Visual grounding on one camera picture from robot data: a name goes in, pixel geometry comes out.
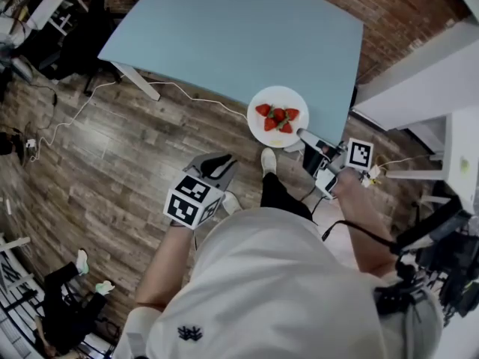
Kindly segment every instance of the white t-shirt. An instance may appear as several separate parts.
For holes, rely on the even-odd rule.
[[[207,237],[163,313],[130,313],[114,359],[430,358],[436,300],[379,317],[373,290],[387,285],[338,263],[304,218],[239,212]]]

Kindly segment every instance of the person in white shirt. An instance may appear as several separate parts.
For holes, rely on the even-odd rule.
[[[398,282],[389,250],[349,230],[359,271],[341,265],[320,240],[308,208],[261,156],[262,207],[231,214],[196,254],[183,288],[192,231],[172,222],[136,292],[114,359],[431,358],[442,332],[437,300],[378,314],[373,292]],[[345,219],[391,240],[353,171],[338,177]]]

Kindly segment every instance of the red strawberry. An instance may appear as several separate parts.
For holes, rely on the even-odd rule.
[[[293,127],[291,126],[290,123],[285,123],[280,129],[279,131],[281,133],[293,133]]]
[[[270,130],[274,129],[278,126],[278,123],[275,121],[274,118],[265,118],[264,119],[264,130],[269,132]]]
[[[286,112],[281,108],[276,108],[272,111],[272,113],[275,116],[276,121],[278,121],[279,123],[281,121],[284,121],[284,119],[286,118]]]
[[[261,114],[263,117],[267,117],[269,111],[271,110],[271,105],[262,104],[256,107],[256,111]]]
[[[286,109],[286,114],[290,118],[290,121],[293,121],[296,117],[298,117],[299,110],[298,109]]]

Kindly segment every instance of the shoe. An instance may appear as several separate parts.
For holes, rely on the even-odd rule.
[[[231,191],[225,191],[225,199],[223,200],[223,207],[226,210],[226,213],[229,215],[234,214],[235,212],[240,212],[242,207],[236,195],[231,193]]]
[[[23,165],[23,159],[25,157],[25,147],[22,140],[20,139],[20,136],[14,135],[11,141],[12,141],[12,144],[15,145],[15,153],[18,155],[20,164]]]
[[[261,153],[261,166],[263,167],[263,177],[268,173],[276,174],[276,156],[272,149],[266,147]]]
[[[105,280],[103,283],[97,283],[95,286],[95,291],[98,292],[100,295],[108,295],[110,291],[112,291],[115,286],[112,285],[112,282],[109,280]]]
[[[90,269],[88,268],[87,264],[88,256],[85,250],[78,250],[78,256],[76,258],[76,268],[78,269],[78,273],[80,275],[88,274]]]

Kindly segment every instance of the white plate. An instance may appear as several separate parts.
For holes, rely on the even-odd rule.
[[[275,108],[291,108],[298,109],[299,116],[290,121],[293,127],[293,133],[281,133],[276,129],[265,132],[264,119],[261,114],[256,111],[256,107],[261,104],[270,104]],[[253,97],[248,107],[248,125],[251,133],[256,139],[269,147],[289,147],[299,141],[296,134],[298,129],[307,129],[309,124],[308,106],[304,99],[293,89],[286,87],[269,87],[263,89]]]

